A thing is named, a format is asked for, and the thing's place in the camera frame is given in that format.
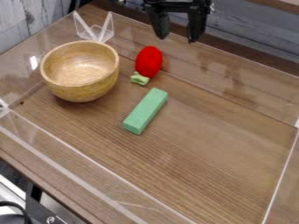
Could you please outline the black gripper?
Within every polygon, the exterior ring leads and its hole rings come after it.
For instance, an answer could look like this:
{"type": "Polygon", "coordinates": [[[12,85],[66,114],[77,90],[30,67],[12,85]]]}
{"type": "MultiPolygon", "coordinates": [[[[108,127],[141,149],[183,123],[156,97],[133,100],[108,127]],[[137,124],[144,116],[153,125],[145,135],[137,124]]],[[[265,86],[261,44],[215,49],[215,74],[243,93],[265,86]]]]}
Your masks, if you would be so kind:
{"type": "Polygon", "coordinates": [[[195,42],[205,32],[208,14],[213,12],[211,0],[144,0],[144,7],[159,39],[169,34],[169,16],[167,12],[188,12],[188,42],[195,42]]]}

